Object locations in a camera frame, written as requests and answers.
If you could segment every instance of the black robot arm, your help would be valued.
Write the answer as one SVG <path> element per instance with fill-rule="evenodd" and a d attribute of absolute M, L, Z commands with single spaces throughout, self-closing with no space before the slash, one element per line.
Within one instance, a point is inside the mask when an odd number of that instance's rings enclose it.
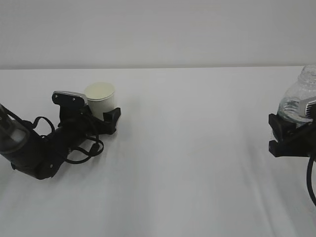
<path fill-rule="evenodd" d="M 0 154 L 11 162 L 13 169 L 37 179 L 53 177 L 63 162 L 80 164 L 99 155 L 104 148 L 99 135 L 115 133 L 121 115 L 120 108 L 116 108 L 103 113 L 102 121 L 92 115 L 80 94 L 72 92 L 54 92 L 53 102 L 60 105 L 60 123 L 56 130 L 47 118 L 38 117 L 32 123 L 0 107 L 0 118 L 4 118 L 0 119 Z M 51 133 L 40 136 L 34 131 L 39 119 L 49 123 Z M 94 142 L 89 151 L 79 147 L 85 140 Z M 78 161 L 70 160 L 67 156 L 72 151 L 80 151 L 87 157 Z"/>

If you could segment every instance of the white table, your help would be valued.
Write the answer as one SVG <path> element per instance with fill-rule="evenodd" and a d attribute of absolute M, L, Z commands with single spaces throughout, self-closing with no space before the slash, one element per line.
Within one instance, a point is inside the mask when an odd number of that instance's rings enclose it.
<path fill-rule="evenodd" d="M 116 86 L 122 109 L 117 134 L 103 136 L 107 151 L 51 179 L 0 159 L 0 236 L 315 236 L 308 160 L 268 152 L 268 114 L 300 70 L 0 71 L 0 103 L 23 119 L 57 125 L 52 92 L 95 81 Z"/>

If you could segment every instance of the white backdrop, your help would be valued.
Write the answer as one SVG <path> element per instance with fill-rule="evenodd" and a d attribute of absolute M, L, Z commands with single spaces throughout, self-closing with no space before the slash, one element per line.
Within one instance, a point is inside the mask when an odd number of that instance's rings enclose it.
<path fill-rule="evenodd" d="M 52 92 L 95 81 L 122 108 L 106 151 L 51 179 L 0 157 L 0 236 L 315 237 L 308 159 L 268 151 L 268 114 L 301 69 L 0 70 L 0 102 L 23 119 L 57 124 Z"/>
<path fill-rule="evenodd" d="M 3 0 L 0 68 L 303 65 L 314 0 Z"/>

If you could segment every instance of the plastic bottle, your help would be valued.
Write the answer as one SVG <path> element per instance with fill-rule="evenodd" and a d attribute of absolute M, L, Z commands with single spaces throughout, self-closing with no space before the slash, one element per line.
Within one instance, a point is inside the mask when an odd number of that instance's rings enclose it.
<path fill-rule="evenodd" d="M 280 102 L 277 114 L 284 120 L 295 122 L 297 127 L 312 121 L 299 116 L 298 105 L 301 100 L 316 96 L 316 65 L 303 68 L 298 80 L 285 93 Z"/>

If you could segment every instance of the black cable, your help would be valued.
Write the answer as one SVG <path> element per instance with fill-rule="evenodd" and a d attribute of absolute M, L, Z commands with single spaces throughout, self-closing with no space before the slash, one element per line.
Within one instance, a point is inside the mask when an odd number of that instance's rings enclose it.
<path fill-rule="evenodd" d="M 313 186 L 312 186 L 312 171 L 313 171 L 313 164 L 315 162 L 316 155 L 312 154 L 307 165 L 307 172 L 306 172 L 306 185 L 307 185 L 307 190 L 308 193 L 316 206 L 316 197 L 315 193 L 313 191 Z"/>
<path fill-rule="evenodd" d="M 4 107 L 2 105 L 4 111 L 10 115 L 12 118 L 14 118 L 15 120 L 17 120 L 21 125 L 23 125 L 25 128 L 27 128 L 33 135 L 35 135 L 36 137 L 40 138 L 40 141 L 42 141 L 42 138 L 47 137 L 47 136 L 39 136 L 35 131 L 34 128 L 37 127 L 39 120 L 40 119 L 44 119 L 51 127 L 52 132 L 55 131 L 55 127 L 53 125 L 53 123 L 46 117 L 37 117 L 33 123 L 31 123 L 30 121 L 26 121 L 26 120 L 22 120 L 20 119 L 20 117 L 18 117 L 16 114 L 14 114 L 13 112 L 11 112 L 10 110 L 8 110 L 6 107 Z M 92 157 L 95 157 L 99 154 L 101 154 L 104 150 L 104 143 L 99 139 L 99 133 L 96 129 L 96 127 L 94 126 L 91 118 L 87 115 L 82 114 L 82 118 L 86 119 L 88 121 L 88 123 L 91 125 L 91 128 L 94 132 L 95 138 L 92 137 L 88 137 L 86 136 L 86 139 L 94 141 L 95 143 L 91 146 L 91 149 L 89 152 L 87 152 L 86 150 L 84 150 L 81 147 L 73 147 L 71 148 L 72 151 L 80 151 L 83 154 L 87 155 L 88 157 L 82 160 L 70 160 L 67 157 L 64 157 L 58 150 L 56 150 L 54 147 L 50 146 L 50 148 L 64 161 L 67 162 L 69 164 L 82 164 L 87 162 L 88 160 L 90 160 Z"/>
<path fill-rule="evenodd" d="M 86 121 L 88 121 L 88 123 L 90 124 L 92 131 L 94 132 L 95 138 L 93 137 L 89 137 L 89 136 L 85 136 L 86 139 L 91 140 L 91 141 L 95 141 L 95 143 L 93 143 L 93 145 L 90 148 L 90 151 L 86 151 L 85 149 L 81 148 L 81 147 L 71 147 L 72 151 L 79 151 L 85 155 L 87 155 L 88 157 L 82 160 L 71 160 L 68 159 L 67 157 L 64 157 L 63 155 L 61 155 L 59 152 L 56 152 L 65 162 L 70 163 L 70 164 L 82 164 L 87 162 L 88 160 L 90 160 L 92 157 L 95 157 L 99 154 L 101 154 L 104 150 L 104 143 L 99 139 L 99 133 L 98 130 L 96 129 L 95 125 L 93 124 L 93 121 L 91 120 L 91 118 L 88 115 L 82 114 L 82 118 L 84 118 Z"/>

